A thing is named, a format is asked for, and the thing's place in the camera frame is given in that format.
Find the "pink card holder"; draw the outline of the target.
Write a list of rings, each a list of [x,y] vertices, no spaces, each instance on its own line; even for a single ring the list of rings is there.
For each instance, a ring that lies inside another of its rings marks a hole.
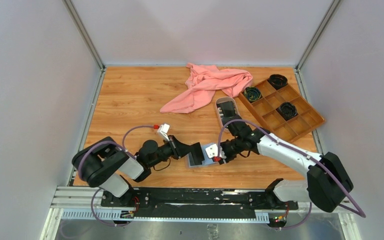
[[[190,152],[186,155],[186,160],[189,168],[207,167],[215,165],[218,162],[210,157],[207,153],[213,153],[216,150],[216,143],[208,143],[202,145],[200,142],[190,146]]]

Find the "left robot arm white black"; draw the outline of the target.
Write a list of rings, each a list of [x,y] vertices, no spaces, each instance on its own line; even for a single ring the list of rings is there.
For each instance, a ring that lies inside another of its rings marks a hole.
[[[151,174],[151,169],[157,164],[169,159],[178,160],[187,155],[202,157],[201,145],[187,145],[169,135],[163,145],[147,140],[135,155],[131,155],[108,136],[79,151],[71,163],[79,178],[89,187],[110,192],[115,202],[126,207],[133,201],[132,187],[117,171],[135,182],[141,182]]]

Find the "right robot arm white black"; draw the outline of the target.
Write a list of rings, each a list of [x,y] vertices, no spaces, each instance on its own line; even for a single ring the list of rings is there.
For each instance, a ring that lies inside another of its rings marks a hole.
[[[306,183],[301,187],[298,181],[280,180],[274,184],[272,191],[265,195],[270,208],[278,209],[285,202],[296,201],[313,203],[328,213],[337,207],[362,213],[350,195],[354,184],[336,154],[302,149],[240,117],[225,120],[221,129],[227,129],[234,138],[217,141],[213,158],[220,164],[226,164],[242,152],[249,151],[277,160],[305,177]]]

